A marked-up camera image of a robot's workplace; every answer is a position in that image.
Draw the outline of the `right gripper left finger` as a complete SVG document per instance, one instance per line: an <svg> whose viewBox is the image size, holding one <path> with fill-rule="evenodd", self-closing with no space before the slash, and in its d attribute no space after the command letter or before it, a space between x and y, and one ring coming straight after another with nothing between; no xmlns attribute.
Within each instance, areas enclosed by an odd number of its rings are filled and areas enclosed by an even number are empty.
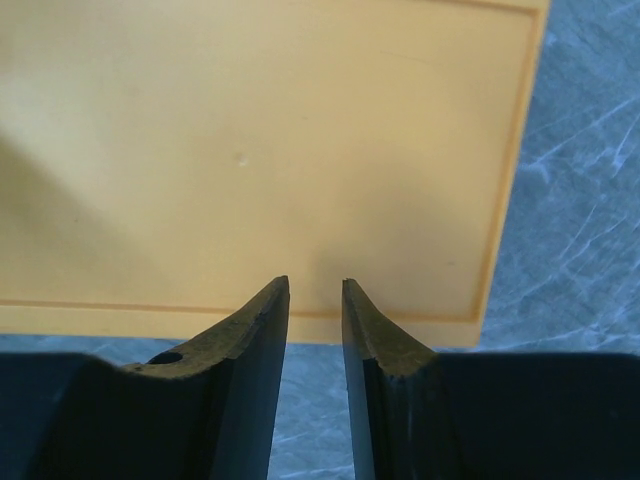
<svg viewBox="0 0 640 480"><path fill-rule="evenodd" d="M231 316L146 363L1 357L5 479L263 479L290 290L273 279Z"/></svg>

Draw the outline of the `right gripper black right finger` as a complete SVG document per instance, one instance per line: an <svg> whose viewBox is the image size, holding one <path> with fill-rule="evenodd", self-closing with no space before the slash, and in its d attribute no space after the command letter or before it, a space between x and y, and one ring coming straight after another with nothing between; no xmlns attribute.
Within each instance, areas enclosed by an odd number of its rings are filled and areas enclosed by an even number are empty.
<svg viewBox="0 0 640 480"><path fill-rule="evenodd" d="M342 337L359 479L635 479L639 359L438 353L352 279Z"/></svg>

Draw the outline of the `yellow drawer cabinet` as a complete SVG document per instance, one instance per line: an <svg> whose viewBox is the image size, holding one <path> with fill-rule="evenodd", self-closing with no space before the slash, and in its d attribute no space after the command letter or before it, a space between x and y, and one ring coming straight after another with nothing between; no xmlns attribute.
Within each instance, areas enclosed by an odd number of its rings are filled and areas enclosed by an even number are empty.
<svg viewBox="0 0 640 480"><path fill-rule="evenodd" d="M546 1L5 1L1 329L188 338L272 278L480 337Z"/></svg>

